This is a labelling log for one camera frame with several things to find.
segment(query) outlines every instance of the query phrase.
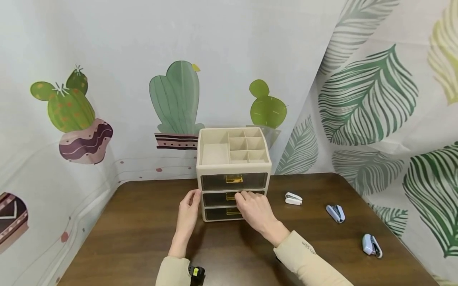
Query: sleeve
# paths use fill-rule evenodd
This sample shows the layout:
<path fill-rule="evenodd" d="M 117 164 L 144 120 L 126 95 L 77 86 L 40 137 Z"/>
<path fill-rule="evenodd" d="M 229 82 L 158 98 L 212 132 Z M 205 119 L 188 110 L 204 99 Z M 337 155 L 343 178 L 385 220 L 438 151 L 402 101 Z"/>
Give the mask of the sleeve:
<path fill-rule="evenodd" d="M 277 258 L 307 286 L 352 286 L 342 274 L 318 256 L 296 231 L 273 249 Z"/>
<path fill-rule="evenodd" d="M 186 258 L 167 256 L 159 268 L 156 286 L 189 286 L 191 275 L 188 272 L 190 261 Z"/>

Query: green cactus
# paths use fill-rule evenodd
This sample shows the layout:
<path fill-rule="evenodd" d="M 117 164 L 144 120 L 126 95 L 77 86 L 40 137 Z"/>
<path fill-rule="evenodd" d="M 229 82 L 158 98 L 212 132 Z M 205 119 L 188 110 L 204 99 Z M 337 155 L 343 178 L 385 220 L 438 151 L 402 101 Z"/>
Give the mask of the green cactus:
<path fill-rule="evenodd" d="M 59 87 L 44 81 L 30 87 L 32 95 L 48 102 L 48 115 L 52 124 L 62 132 L 84 130 L 95 120 L 95 112 L 86 96 L 77 88 Z"/>
<path fill-rule="evenodd" d="M 73 89 L 76 88 L 80 90 L 84 95 L 87 93 L 87 77 L 81 72 L 83 68 L 79 65 L 73 70 L 69 76 L 65 86 L 67 88 Z"/>
<path fill-rule="evenodd" d="M 250 110 L 254 125 L 276 129 L 286 118 L 286 105 L 278 98 L 269 96 L 269 87 L 263 80 L 255 80 L 250 84 L 250 92 L 256 97 Z"/>
<path fill-rule="evenodd" d="M 161 133 L 197 135 L 204 128 L 196 124 L 199 105 L 199 78 L 196 65 L 187 61 L 172 63 L 165 76 L 155 76 L 149 83 L 154 110 L 162 124 Z"/>

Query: cuff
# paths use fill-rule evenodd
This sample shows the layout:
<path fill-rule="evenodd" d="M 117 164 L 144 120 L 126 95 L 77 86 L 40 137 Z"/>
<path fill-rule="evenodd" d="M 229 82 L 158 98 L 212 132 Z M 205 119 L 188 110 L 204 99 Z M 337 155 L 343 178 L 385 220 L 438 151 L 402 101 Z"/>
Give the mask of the cuff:
<path fill-rule="evenodd" d="M 286 268 L 295 274 L 307 257 L 316 255 L 314 248 L 296 231 L 292 231 L 273 251 Z"/>
<path fill-rule="evenodd" d="M 159 269 L 156 286 L 189 285 L 191 282 L 188 270 L 190 263 L 186 258 L 165 257 Z"/>

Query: wooden table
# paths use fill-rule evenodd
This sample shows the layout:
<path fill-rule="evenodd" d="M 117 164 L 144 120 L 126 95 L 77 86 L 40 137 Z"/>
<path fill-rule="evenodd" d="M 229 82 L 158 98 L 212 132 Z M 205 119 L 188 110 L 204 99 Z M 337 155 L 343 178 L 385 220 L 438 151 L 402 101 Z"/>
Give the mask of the wooden table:
<path fill-rule="evenodd" d="M 120 186 L 59 285 L 153 286 L 174 234 L 178 203 L 195 188 L 196 180 Z M 303 205 L 285 204 L 286 191 L 300 195 Z M 267 197 L 276 217 L 355 286 L 437 285 L 342 177 L 272 176 Z M 343 207 L 343 224 L 331 219 L 327 204 Z M 365 233 L 377 238 L 382 259 L 362 252 Z M 205 268 L 204 286 L 301 285 L 245 221 L 198 221 L 187 257 Z"/>

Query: storage compartment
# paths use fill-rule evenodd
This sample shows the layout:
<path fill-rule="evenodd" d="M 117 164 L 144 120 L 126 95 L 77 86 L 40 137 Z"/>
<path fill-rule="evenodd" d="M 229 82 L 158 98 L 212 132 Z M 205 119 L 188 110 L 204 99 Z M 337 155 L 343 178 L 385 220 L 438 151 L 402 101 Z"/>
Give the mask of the storage compartment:
<path fill-rule="evenodd" d="M 243 130 L 245 137 L 262 137 L 261 129 L 247 128 Z"/>
<path fill-rule="evenodd" d="M 243 129 L 229 129 L 228 131 L 229 138 L 234 138 L 234 137 L 245 137 L 245 133 L 243 132 Z"/>
<path fill-rule="evenodd" d="M 206 193 L 203 194 L 204 206 L 225 206 L 236 205 L 235 194 L 238 192 L 227 193 Z M 255 194 L 264 194 L 264 191 L 254 191 Z"/>
<path fill-rule="evenodd" d="M 231 151 L 248 150 L 245 138 L 229 138 L 229 149 Z"/>
<path fill-rule="evenodd" d="M 262 137 L 249 137 L 246 139 L 248 150 L 265 150 L 264 139 Z"/>
<path fill-rule="evenodd" d="M 200 140 L 201 165 L 224 165 L 230 163 L 229 137 L 226 130 L 203 130 Z"/>
<path fill-rule="evenodd" d="M 201 180 L 202 191 L 263 189 L 267 173 L 203 175 Z"/>
<path fill-rule="evenodd" d="M 241 219 L 243 217 L 239 209 L 232 207 L 220 209 L 205 209 L 205 218 L 207 219 L 207 221 L 220 221 Z"/>
<path fill-rule="evenodd" d="M 231 164 L 246 164 L 248 163 L 248 151 L 231 151 L 230 152 Z"/>
<path fill-rule="evenodd" d="M 252 150 L 248 151 L 248 160 L 250 163 L 267 163 L 269 158 L 267 157 L 267 152 L 264 150 Z"/>

